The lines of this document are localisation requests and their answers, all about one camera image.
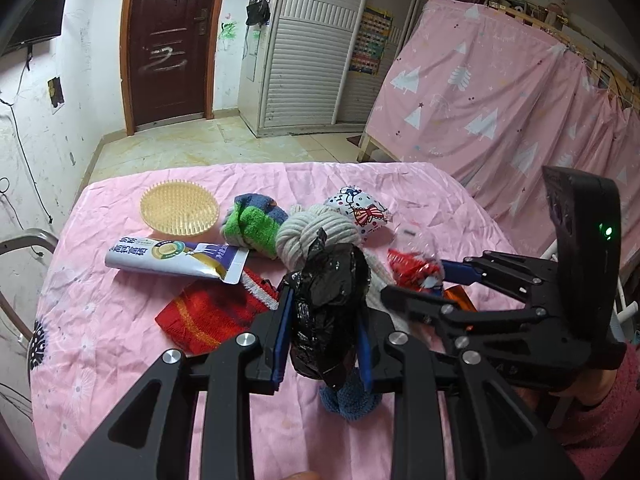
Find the red snack bag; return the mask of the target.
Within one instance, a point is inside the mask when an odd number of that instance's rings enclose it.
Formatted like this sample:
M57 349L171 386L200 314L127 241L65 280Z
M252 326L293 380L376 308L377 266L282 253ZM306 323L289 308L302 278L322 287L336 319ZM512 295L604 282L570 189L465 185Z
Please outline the red snack bag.
M434 234L412 223L401 223L387 249L387 262L399 287L440 296L445 271Z

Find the black plastic bag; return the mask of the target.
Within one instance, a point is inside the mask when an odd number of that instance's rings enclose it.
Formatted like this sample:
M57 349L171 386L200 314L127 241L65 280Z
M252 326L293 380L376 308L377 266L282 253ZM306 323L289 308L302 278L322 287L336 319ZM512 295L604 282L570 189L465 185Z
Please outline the black plastic bag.
M331 243L320 229L303 269L288 278L293 292L290 356L294 370L340 390L355 367L371 272L362 250Z

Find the patterned white foil wrapper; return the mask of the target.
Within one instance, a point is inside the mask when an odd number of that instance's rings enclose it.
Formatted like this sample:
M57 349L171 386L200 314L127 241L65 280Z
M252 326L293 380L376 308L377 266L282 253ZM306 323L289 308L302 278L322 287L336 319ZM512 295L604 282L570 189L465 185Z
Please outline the patterned white foil wrapper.
M324 204L342 214L356 226L360 236L367 238L385 228L392 215L388 209L362 188L347 185L324 201Z

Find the orange box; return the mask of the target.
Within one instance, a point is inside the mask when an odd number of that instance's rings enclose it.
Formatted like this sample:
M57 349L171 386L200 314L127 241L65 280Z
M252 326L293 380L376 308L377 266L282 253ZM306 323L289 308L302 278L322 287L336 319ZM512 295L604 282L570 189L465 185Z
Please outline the orange box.
M442 298L454 302L463 311L476 312L476 307L462 285L454 285L446 288L442 292Z

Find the blue knitted ball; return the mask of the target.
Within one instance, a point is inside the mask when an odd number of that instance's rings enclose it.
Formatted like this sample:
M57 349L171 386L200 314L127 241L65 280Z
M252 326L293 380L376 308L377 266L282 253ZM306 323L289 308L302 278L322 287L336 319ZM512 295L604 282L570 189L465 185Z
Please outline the blue knitted ball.
M319 394L323 407L329 413L340 415L349 422L356 422L371 414L382 402L379 393L366 389L357 367L350 372L340 390L321 386Z

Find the pink bed sheet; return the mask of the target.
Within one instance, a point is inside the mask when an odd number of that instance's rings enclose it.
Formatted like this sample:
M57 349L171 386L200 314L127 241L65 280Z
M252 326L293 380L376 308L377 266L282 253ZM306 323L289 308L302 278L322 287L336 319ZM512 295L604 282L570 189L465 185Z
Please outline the pink bed sheet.
M394 221L433 234L442 258L461 261L484 249L516 252L506 234L452 177L427 162L330 164L265 162L149 171L103 180L82 192L44 279L29 356L36 437L49 479L58 479L93 430L167 349L208 351L248 330L274 307L285 268L250 257L254 280L190 285L193 278L122 272L104 264L124 236L151 237L141 219L143 192L185 180L207 188L222 213L236 196L257 193L289 211L322 204L344 186L361 188ZM388 479L393 396L356 422L327 412L318 382L288 364L275 396L252 396L256 479L299 471L322 479Z

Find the red striped sock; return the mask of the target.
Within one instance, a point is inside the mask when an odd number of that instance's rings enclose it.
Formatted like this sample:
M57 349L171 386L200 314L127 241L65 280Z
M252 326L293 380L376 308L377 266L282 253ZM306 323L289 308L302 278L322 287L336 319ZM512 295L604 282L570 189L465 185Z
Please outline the red striped sock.
M246 269L239 284L198 280L186 286L155 322L180 350L199 356L246 332L258 314L278 304L270 281Z

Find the pink tree pattern curtain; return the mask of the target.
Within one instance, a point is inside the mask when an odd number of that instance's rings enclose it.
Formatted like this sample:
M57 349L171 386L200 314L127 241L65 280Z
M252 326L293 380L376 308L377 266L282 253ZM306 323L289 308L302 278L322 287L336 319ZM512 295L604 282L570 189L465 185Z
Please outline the pink tree pattern curtain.
M396 159L458 180L525 255L554 235L542 168L607 177L620 191L622 260L638 252L639 115L542 30L486 6L428 0L366 131Z

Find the green blue sock ball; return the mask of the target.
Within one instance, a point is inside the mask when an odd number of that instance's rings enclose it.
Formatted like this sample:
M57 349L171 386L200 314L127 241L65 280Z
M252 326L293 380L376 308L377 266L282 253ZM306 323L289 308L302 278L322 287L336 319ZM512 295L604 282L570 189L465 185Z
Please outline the green blue sock ball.
M288 214L267 195L246 193L234 198L221 225L227 244L258 252L269 259L277 258L276 236Z

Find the yellow round brush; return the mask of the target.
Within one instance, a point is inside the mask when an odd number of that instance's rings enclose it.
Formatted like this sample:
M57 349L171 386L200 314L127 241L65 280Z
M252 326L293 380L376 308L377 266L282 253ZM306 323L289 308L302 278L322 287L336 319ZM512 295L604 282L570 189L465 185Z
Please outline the yellow round brush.
M201 185L170 180L148 188L140 200L142 220L152 230L171 236L197 236L209 231L219 217L213 194Z

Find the white louvered wardrobe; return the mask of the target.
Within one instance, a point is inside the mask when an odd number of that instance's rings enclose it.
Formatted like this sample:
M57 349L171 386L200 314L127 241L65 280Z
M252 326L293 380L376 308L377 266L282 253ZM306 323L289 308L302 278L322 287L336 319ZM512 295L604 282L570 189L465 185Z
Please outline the white louvered wardrobe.
M239 111L256 136L360 132L421 0L269 0L245 36ZM351 72L363 10L393 17L378 73Z

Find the black hanging bag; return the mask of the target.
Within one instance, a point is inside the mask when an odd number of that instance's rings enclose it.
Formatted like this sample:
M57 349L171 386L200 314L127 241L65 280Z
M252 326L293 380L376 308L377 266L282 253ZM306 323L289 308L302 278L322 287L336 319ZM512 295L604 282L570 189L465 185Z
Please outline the black hanging bag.
M269 0L252 0L246 7L245 25L264 26L270 20Z

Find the dark brown door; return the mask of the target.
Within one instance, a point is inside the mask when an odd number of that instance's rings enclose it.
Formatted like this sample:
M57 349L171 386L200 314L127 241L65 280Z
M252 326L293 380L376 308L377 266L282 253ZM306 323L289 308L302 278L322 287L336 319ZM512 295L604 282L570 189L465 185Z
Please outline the dark brown door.
M222 0L122 0L120 83L126 133L214 117Z

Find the white metal bed rail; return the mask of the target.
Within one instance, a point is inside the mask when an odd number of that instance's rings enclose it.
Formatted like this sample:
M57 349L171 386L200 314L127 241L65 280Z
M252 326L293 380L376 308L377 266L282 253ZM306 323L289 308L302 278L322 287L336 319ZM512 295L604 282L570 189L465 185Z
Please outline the white metal bed rail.
M558 241L554 240L542 253L541 258L558 261ZM625 324L629 324L632 317L639 311L638 302L631 301L627 304L623 283L620 277L617 279L617 292L613 304L613 314L610 327L614 337L618 340L631 340L632 336L627 336L624 330Z

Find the colourful wall poster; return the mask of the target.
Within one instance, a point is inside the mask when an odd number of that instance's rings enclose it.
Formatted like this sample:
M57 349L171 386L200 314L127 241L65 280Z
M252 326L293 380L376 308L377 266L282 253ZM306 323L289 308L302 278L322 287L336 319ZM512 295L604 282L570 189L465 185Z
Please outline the colourful wall poster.
M392 31L393 17L367 6L361 15L349 70L374 76L378 73L386 42Z

